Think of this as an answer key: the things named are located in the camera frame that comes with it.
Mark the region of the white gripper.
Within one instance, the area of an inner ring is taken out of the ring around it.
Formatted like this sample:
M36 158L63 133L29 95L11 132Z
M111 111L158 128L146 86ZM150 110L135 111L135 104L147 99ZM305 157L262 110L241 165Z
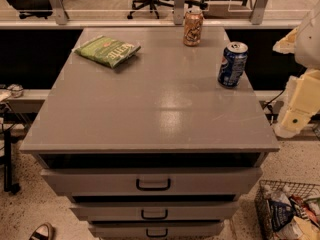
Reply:
M298 64L307 69L300 77L290 76L286 84L284 105L273 129L281 138L292 138L320 111L320 1L273 46L281 54L295 53Z

